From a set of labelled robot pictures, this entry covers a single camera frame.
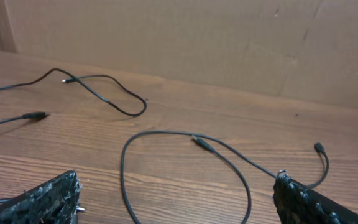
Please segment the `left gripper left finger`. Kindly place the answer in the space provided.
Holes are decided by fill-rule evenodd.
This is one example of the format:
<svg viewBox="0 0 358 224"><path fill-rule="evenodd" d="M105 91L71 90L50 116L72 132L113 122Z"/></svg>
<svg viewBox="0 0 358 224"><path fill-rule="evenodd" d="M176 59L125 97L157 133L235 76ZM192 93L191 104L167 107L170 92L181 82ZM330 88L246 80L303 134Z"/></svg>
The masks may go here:
<svg viewBox="0 0 358 224"><path fill-rule="evenodd" d="M77 224L81 185L68 170L13 198L0 199L0 224Z"/></svg>

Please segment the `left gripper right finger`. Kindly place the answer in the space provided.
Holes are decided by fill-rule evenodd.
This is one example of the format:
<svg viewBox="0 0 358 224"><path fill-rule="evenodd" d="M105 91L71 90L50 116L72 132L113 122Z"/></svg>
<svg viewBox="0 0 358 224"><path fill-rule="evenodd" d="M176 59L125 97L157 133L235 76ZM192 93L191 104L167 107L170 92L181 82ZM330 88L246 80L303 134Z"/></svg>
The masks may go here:
<svg viewBox="0 0 358 224"><path fill-rule="evenodd" d="M292 179L280 170L273 200L282 224L358 224L358 213Z"/></svg>

